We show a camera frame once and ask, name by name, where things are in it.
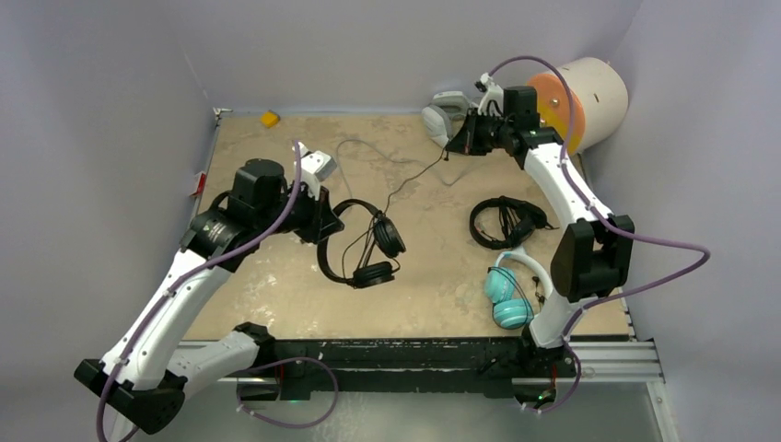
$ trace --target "gray floor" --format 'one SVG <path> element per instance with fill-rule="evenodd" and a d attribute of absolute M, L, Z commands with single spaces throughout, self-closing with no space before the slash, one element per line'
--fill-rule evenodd
<path fill-rule="evenodd" d="M 237 413 L 235 388 L 225 382 L 213 385 L 188 401 L 165 430 L 134 440 L 661 441 L 645 384 L 581 384 L 566 407 L 541 417 L 520 413 L 514 401 L 488 400 L 478 394 L 344 393 L 328 420 L 305 430 L 278 428 Z M 264 407 L 267 415 L 302 423 L 319 416 L 331 397 L 331 393 L 314 393 L 311 401 L 263 403 L 254 408 Z"/>

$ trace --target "black ear cup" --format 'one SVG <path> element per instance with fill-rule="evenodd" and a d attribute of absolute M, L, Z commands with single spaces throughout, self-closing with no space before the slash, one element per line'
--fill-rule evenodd
<path fill-rule="evenodd" d="M 407 247 L 402 241 L 402 236 L 396 230 L 393 222 L 380 214 L 374 225 L 374 238 L 377 239 L 377 247 L 385 253 L 388 258 L 396 258 L 399 253 L 407 251 Z"/>
<path fill-rule="evenodd" d="M 391 263 L 383 261 L 355 270 L 351 286 L 354 288 L 366 288 L 387 283 L 394 279 Z"/>

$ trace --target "yellow block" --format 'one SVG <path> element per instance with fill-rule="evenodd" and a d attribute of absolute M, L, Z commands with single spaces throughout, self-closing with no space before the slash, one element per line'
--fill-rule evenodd
<path fill-rule="evenodd" d="M 261 122 L 266 127 L 271 127 L 279 122 L 279 115 L 270 110 L 261 116 Z"/>

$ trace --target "wooden table surface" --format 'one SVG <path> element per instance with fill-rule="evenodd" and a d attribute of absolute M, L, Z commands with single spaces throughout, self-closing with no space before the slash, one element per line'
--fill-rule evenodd
<path fill-rule="evenodd" d="M 286 117 L 270 129 L 257 117 L 226 118 L 201 209 L 231 187 L 234 173 L 250 158 L 279 162 L 292 181 L 292 139 L 333 155 L 345 138 L 366 140 L 394 158 L 430 163 L 440 153 L 417 115 Z M 390 163 L 370 148 L 352 143 L 340 149 L 340 163 L 354 196 L 380 208 L 389 192 L 422 169 L 416 164 Z M 277 338 L 518 334 L 498 328 L 492 320 L 483 283 L 497 252 L 480 247 L 471 238 L 469 213 L 484 199 L 506 195 L 537 204 L 554 226 L 559 226 L 558 220 L 540 188 L 504 153 L 453 155 L 433 170 L 450 181 L 465 168 L 471 171 L 451 187 L 442 185 L 429 170 L 393 197 L 388 215 L 407 246 L 407 252 L 398 258 L 402 269 L 395 281 L 365 290 L 332 283 L 318 269 L 314 246 L 301 244 L 294 234 L 274 235 L 218 290 L 185 338 L 219 339 L 247 320 L 267 325 Z M 348 197 L 339 171 L 324 185 L 331 191 L 333 205 Z M 484 225 L 491 228 L 496 218 L 486 214 Z M 368 220 L 369 214 L 358 208 L 343 215 L 346 229 L 331 238 L 329 247 L 330 263 L 337 273 L 341 272 L 342 251 L 366 229 Z M 561 229 L 538 230 L 524 246 L 547 269 L 561 235 Z M 359 254 L 359 248 L 347 253 L 348 273 Z M 375 260 L 384 259 L 378 252 L 374 256 Z M 520 264 L 505 264 L 516 270 L 521 287 L 539 311 L 531 273 Z M 590 310 L 575 333 L 626 335 L 626 318 L 621 302 L 608 303 Z"/>

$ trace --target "gray wall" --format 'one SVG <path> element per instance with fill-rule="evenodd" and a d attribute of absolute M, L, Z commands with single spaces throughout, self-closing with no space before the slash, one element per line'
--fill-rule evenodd
<path fill-rule="evenodd" d="M 94 439 L 73 379 L 192 210 L 211 109 L 156 2 L 0 4 L 0 440 Z"/>
<path fill-rule="evenodd" d="M 641 0 L 166 0 L 215 106 L 419 111 L 525 52 L 555 64 L 615 51 Z M 541 69 L 506 68 L 524 81 Z"/>
<path fill-rule="evenodd" d="M 712 261 L 629 300 L 654 337 L 685 441 L 781 432 L 781 3 L 645 0 L 612 58 L 631 91 L 618 133 L 587 151 L 600 197 L 641 232 Z M 634 286 L 694 253 L 637 246 Z"/>

